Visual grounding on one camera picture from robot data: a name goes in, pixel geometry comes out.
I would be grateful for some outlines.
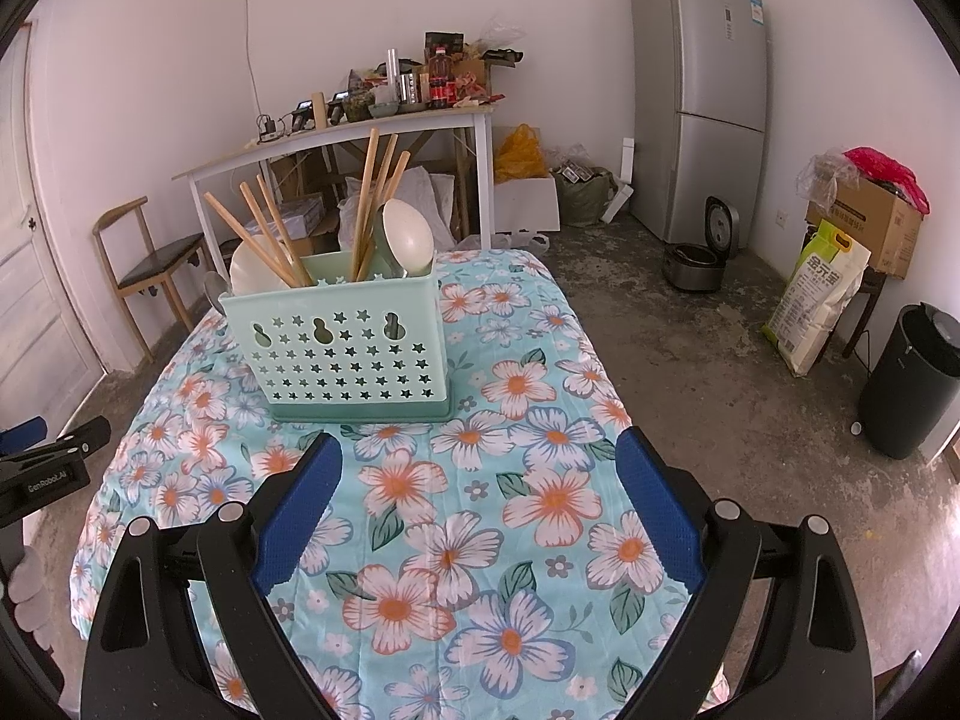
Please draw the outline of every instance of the white door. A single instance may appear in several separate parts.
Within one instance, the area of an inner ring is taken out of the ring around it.
[[[52,439],[103,368],[67,299],[37,213],[27,152],[29,38],[24,26],[0,59],[0,429],[40,415]]]

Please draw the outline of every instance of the concrete floor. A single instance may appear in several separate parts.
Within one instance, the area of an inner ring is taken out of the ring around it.
[[[632,415],[661,456],[692,471],[711,497],[753,517],[797,523],[822,514],[853,575],[874,672],[913,649],[928,655],[960,603],[960,488],[946,465],[890,461],[850,434],[862,365],[839,343],[795,379],[760,336],[784,284],[750,253],[728,265],[716,295],[682,295],[659,273],[662,245],[626,214],[608,227],[565,228],[544,257]],[[112,375],[85,416],[103,413],[113,442],[89,463],[97,480],[116,443],[184,339],[175,327],[157,361]],[[70,624],[67,575],[97,482],[47,509],[35,538],[54,593],[56,658],[76,690],[83,642]],[[755,583],[727,654],[731,683],[763,608]]]

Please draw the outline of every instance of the chopsticks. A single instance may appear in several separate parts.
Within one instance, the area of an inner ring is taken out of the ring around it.
[[[299,255],[294,251],[293,241],[290,240],[290,233],[287,231],[286,225],[283,223],[283,218],[280,215],[280,209],[277,208],[277,204],[274,201],[274,196],[270,192],[267,182],[263,180],[262,175],[257,175],[256,180],[260,185],[260,190],[263,193],[264,199],[266,200],[267,207],[270,209],[270,214],[274,218],[274,223],[277,225],[277,233],[280,234],[280,239],[286,245],[286,251],[280,245],[280,241],[274,237],[270,230],[270,225],[267,224],[267,220],[263,215],[263,211],[260,210],[260,205],[256,200],[253,192],[248,186],[246,181],[241,182],[240,191],[243,194],[244,199],[247,201],[247,205],[250,206],[250,210],[253,212],[253,218],[256,219],[257,225],[260,227],[260,232],[263,236],[270,242],[270,249],[274,252],[274,256],[271,256],[266,250],[264,250],[261,245],[256,242],[256,239],[247,232],[246,228],[243,227],[243,224],[239,223],[237,219],[230,213],[224,205],[210,194],[209,191],[203,193],[203,198],[208,201],[209,205],[213,210],[215,210],[220,217],[229,225],[230,229],[233,230],[240,239],[251,247],[253,253],[261,259],[264,265],[266,265],[271,271],[273,271],[277,277],[282,279],[283,283],[288,287],[313,287],[316,285],[313,277],[307,272],[307,269],[304,267],[304,263],[299,258]]]
[[[397,135],[391,135],[387,143],[383,160],[380,163],[380,171],[377,174],[376,186],[373,195],[370,192],[371,183],[373,183],[373,167],[376,162],[376,146],[379,141],[380,132],[376,127],[370,131],[370,142],[367,146],[367,159],[364,162],[363,181],[360,184],[360,197],[357,201],[357,218],[353,225],[353,252],[350,257],[350,280],[363,281],[367,276],[367,269],[373,260],[373,215],[377,209],[390,199],[400,186],[400,178],[406,170],[407,162],[410,161],[410,152],[400,153],[400,159],[397,159],[397,166],[394,168],[394,174],[387,181],[387,175],[390,172],[390,162],[394,156],[394,149],[397,146]]]

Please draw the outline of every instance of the black chair seat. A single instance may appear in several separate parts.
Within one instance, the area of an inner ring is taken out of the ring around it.
[[[203,240],[203,233],[181,238],[171,244],[160,247],[153,254],[147,255],[139,265],[130,271],[117,285],[121,290],[132,287],[140,281],[146,281],[156,275],[162,274],[174,262],[184,256],[187,252],[195,250],[200,241]]]

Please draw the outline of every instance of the rice cooker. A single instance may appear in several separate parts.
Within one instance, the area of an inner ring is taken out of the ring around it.
[[[707,245],[675,244],[664,252],[664,278],[687,293],[715,293],[723,284],[727,260],[740,246],[740,215],[718,197],[704,209]]]

